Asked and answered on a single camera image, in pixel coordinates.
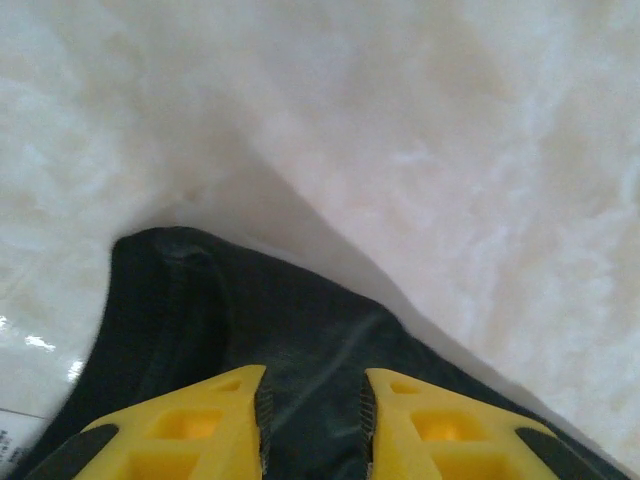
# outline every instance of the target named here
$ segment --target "floor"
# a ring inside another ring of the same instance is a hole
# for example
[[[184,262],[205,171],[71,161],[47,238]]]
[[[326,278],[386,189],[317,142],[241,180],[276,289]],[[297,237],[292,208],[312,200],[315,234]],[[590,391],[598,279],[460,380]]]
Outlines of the floor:
[[[0,408],[55,412],[111,244],[179,223],[640,473],[640,4],[0,1]]]

